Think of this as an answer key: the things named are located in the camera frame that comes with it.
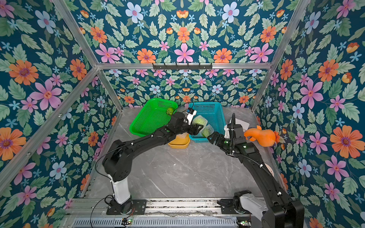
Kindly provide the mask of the dark speckled custard apple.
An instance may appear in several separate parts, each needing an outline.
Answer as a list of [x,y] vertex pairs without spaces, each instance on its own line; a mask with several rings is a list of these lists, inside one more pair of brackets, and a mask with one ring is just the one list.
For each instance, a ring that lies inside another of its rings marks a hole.
[[175,111],[175,109],[173,107],[169,107],[169,108],[166,109],[166,114],[168,116],[172,116],[174,111]]

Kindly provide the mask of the white foam net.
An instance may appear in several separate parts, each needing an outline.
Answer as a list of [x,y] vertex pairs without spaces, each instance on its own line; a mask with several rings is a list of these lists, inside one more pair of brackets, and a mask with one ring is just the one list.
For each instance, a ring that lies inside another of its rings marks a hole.
[[204,137],[204,138],[208,138],[210,135],[212,135],[214,133],[214,128],[208,124],[206,125],[203,129],[202,129],[202,132],[201,132],[201,135]]
[[192,124],[199,124],[203,127],[206,127],[206,125],[208,124],[208,120],[202,115],[198,115],[192,120]]

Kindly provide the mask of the light green custard apple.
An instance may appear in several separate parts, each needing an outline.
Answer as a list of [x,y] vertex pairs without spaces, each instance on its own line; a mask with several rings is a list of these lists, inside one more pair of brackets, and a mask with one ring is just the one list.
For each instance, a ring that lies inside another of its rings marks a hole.
[[205,118],[196,118],[196,119],[194,119],[194,123],[205,127],[207,125],[208,121]]

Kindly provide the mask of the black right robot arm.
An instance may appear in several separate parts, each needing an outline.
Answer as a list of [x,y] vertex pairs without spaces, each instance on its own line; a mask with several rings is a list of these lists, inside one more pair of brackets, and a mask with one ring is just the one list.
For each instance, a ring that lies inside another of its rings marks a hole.
[[293,199],[281,188],[268,170],[256,145],[245,137],[226,139],[215,132],[208,141],[218,146],[227,155],[239,159],[254,178],[264,202],[251,193],[236,196],[239,210],[249,211],[261,221],[264,228],[303,228],[305,209],[298,199]]

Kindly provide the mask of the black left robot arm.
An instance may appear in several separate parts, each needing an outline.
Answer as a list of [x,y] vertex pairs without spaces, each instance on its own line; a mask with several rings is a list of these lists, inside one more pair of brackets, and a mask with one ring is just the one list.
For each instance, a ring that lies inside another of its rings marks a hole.
[[170,143],[177,135],[197,135],[205,124],[193,123],[193,117],[190,113],[185,115],[176,112],[172,114],[168,124],[157,128],[149,135],[131,141],[113,142],[102,161],[113,189],[113,199],[109,203],[110,211],[107,214],[129,214],[133,210],[127,179],[132,170],[133,159],[148,150]]

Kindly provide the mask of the yellow plastic tub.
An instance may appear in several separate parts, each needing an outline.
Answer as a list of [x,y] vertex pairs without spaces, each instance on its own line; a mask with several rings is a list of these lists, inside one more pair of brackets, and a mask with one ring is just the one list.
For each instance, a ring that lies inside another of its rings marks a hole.
[[190,144],[190,137],[188,133],[177,135],[174,140],[168,143],[173,149],[186,149]]

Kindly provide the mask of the white rectangular box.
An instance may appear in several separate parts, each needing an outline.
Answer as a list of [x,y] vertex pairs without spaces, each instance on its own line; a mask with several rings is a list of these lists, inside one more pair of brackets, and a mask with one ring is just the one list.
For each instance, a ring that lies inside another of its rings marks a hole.
[[246,132],[249,129],[250,124],[248,122],[242,121],[240,119],[235,119],[235,124],[239,124],[242,127],[243,132]]

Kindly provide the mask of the green plastic basket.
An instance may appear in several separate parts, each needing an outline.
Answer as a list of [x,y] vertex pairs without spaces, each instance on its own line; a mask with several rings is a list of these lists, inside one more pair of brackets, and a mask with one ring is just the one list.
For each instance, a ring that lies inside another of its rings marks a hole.
[[156,129],[169,123],[171,116],[166,114],[166,109],[178,108],[175,101],[153,98],[145,104],[140,113],[130,125],[130,132],[143,137],[153,133]]

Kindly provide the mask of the orange toy duck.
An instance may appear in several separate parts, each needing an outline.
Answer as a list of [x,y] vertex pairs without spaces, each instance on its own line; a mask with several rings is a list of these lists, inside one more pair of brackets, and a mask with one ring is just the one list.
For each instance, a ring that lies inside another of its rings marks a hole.
[[244,136],[251,142],[257,141],[262,147],[271,147],[280,141],[277,132],[270,129],[262,129],[259,125],[256,128],[250,128],[244,132]]

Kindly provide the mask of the teal plastic basket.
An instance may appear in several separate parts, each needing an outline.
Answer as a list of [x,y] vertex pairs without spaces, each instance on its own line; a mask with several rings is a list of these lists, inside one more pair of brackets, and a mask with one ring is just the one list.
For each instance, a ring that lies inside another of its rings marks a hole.
[[[197,113],[194,118],[198,115],[202,115],[208,120],[214,128],[214,132],[224,134],[224,126],[226,125],[222,105],[218,102],[195,102],[190,103],[189,107],[196,110]],[[208,143],[207,138],[201,135],[201,131],[197,135],[190,135],[190,139],[195,143]]]

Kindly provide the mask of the black wall hook rack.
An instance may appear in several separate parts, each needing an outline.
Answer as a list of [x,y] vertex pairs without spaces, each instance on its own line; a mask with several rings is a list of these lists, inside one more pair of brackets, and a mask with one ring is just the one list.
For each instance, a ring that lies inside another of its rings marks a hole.
[[186,63],[186,64],[152,64],[154,70],[211,70],[213,69],[212,64],[201,64],[201,63]]

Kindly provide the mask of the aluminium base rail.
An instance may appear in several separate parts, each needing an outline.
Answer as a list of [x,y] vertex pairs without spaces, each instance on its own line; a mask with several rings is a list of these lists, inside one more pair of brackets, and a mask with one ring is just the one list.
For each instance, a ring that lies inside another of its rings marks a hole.
[[77,199],[66,210],[62,228],[304,228],[297,213],[262,197],[140,198],[124,212],[109,199]]

